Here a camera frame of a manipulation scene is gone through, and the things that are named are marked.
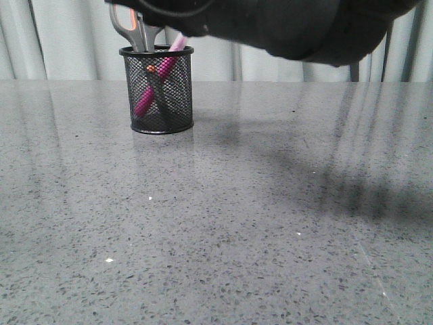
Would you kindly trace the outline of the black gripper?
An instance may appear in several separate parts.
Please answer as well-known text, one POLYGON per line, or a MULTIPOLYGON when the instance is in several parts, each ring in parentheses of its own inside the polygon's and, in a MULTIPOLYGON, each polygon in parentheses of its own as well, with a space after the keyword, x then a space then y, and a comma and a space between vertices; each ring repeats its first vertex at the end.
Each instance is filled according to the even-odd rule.
POLYGON ((418 0, 120 1, 147 24, 211 36, 301 62, 362 60, 418 0))

